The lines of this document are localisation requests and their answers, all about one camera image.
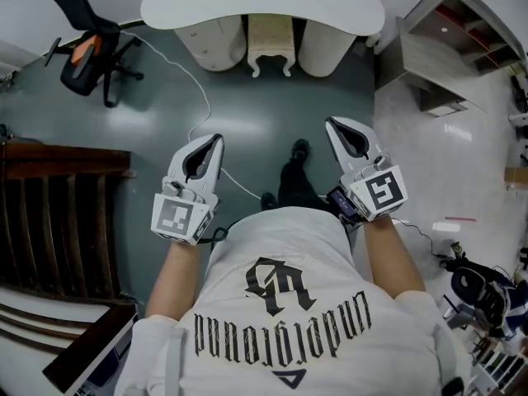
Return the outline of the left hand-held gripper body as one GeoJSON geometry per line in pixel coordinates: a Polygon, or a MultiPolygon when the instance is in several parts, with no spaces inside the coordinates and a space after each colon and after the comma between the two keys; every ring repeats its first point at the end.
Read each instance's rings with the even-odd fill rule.
{"type": "Polygon", "coordinates": [[[168,240],[196,246],[215,216],[216,194],[164,177],[153,202],[151,231],[168,240]]]}

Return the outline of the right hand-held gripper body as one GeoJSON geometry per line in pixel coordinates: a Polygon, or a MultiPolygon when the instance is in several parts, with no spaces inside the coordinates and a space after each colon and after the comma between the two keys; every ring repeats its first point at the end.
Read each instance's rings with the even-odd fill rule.
{"type": "Polygon", "coordinates": [[[364,221],[386,216],[408,200],[400,167],[392,164],[387,153],[357,172],[344,173],[340,183],[364,221]]]}

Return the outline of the cream upholstered stool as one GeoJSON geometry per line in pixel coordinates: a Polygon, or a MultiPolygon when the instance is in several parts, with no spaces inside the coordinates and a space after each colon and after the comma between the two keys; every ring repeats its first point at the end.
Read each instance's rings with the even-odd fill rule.
{"type": "Polygon", "coordinates": [[[247,24],[247,63],[253,69],[252,77],[260,75],[257,63],[261,57],[280,56],[285,59],[282,72],[291,75],[295,64],[295,40],[291,16],[278,14],[249,14],[247,24]]]}

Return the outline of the person's left forearm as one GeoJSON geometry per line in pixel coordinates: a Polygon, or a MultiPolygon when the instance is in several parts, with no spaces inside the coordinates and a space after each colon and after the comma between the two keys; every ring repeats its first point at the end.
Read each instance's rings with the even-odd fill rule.
{"type": "Polygon", "coordinates": [[[193,307],[200,257],[197,246],[171,243],[146,305],[147,318],[161,315],[179,321],[193,307]]]}

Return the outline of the person's right forearm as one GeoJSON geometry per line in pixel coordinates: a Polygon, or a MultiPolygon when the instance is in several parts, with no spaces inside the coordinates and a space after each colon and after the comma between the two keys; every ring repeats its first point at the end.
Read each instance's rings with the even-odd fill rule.
{"type": "Polygon", "coordinates": [[[425,285],[390,217],[363,223],[366,251],[374,283],[393,299],[425,285]]]}

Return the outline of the person's right black shoe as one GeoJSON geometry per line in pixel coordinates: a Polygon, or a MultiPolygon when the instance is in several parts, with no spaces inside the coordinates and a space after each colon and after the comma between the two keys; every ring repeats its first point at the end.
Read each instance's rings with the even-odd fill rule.
{"type": "Polygon", "coordinates": [[[297,139],[291,149],[291,159],[299,163],[305,163],[310,154],[309,141],[297,139]]]}

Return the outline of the black wrist device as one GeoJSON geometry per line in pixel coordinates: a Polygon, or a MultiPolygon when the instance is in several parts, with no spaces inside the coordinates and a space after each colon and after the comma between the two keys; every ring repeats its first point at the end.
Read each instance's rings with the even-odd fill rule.
{"type": "Polygon", "coordinates": [[[336,186],[328,192],[326,201],[332,207],[332,212],[342,223],[354,226],[363,222],[363,218],[341,186],[336,186]]]}

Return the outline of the person's black trousers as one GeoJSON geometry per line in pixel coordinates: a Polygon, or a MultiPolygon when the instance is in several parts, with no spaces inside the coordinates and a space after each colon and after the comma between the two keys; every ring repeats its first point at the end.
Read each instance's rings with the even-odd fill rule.
{"type": "Polygon", "coordinates": [[[296,152],[282,168],[277,196],[278,206],[300,207],[330,213],[329,205],[317,195],[305,174],[306,159],[305,155],[296,152]]]}

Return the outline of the grey shelf cabinet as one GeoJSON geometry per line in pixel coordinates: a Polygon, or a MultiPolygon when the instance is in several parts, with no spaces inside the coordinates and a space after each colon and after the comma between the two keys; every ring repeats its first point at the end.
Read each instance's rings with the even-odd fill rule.
{"type": "Polygon", "coordinates": [[[421,0],[375,57],[375,87],[401,80],[422,112],[488,109],[483,78],[526,62],[521,42],[483,0],[421,0]]]}

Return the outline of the dark wooden furniture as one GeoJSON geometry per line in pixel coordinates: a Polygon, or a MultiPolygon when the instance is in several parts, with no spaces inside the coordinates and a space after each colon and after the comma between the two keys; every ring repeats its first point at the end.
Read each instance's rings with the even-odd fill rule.
{"type": "Polygon", "coordinates": [[[0,394],[109,391],[138,316],[114,244],[129,175],[127,151],[0,144],[0,394]]]}

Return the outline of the cardboard box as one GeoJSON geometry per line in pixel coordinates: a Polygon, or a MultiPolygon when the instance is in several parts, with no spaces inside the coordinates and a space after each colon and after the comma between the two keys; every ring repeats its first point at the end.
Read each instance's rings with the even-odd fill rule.
{"type": "Polygon", "coordinates": [[[508,186],[528,186],[528,167],[506,167],[504,182],[508,186]]]}

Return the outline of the black office chair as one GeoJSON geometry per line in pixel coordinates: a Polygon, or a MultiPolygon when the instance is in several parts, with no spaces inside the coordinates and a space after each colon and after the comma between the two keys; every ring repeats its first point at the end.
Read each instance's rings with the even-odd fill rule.
{"type": "Polygon", "coordinates": [[[73,47],[61,47],[61,39],[55,39],[45,58],[48,64],[55,54],[65,54],[68,60],[63,67],[60,81],[70,91],[87,97],[99,82],[103,82],[103,102],[108,108],[116,104],[109,99],[111,76],[121,73],[138,81],[144,75],[122,64],[122,58],[132,46],[141,46],[142,40],[133,37],[122,48],[118,47],[121,27],[98,16],[88,0],[54,0],[61,8],[73,29],[82,32],[81,40],[73,47]]]}

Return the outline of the black chair with clothes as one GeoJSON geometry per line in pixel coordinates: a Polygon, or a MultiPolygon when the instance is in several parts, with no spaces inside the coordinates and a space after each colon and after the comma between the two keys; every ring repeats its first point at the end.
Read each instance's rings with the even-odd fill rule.
{"type": "Polygon", "coordinates": [[[474,319],[490,337],[509,342],[528,337],[528,248],[521,252],[523,267],[510,278],[500,271],[470,261],[458,242],[453,256],[442,256],[440,267],[451,274],[451,288],[474,310],[474,319]]]}

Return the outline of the orange box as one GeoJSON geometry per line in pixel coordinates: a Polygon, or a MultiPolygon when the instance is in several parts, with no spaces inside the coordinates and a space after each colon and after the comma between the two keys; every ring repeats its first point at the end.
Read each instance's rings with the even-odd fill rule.
{"type": "Polygon", "coordinates": [[[71,56],[71,63],[78,66],[84,59],[89,59],[91,56],[99,55],[102,46],[102,39],[98,35],[93,35],[77,45],[73,49],[71,56]]]}

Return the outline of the person's white printed shirt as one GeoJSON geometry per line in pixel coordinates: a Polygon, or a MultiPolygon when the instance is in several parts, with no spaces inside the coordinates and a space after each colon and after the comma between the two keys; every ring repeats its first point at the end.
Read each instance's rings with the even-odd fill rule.
{"type": "Polygon", "coordinates": [[[237,222],[193,307],[133,327],[115,396],[463,396],[471,359],[427,292],[393,299],[342,224],[300,207],[237,222]]]}

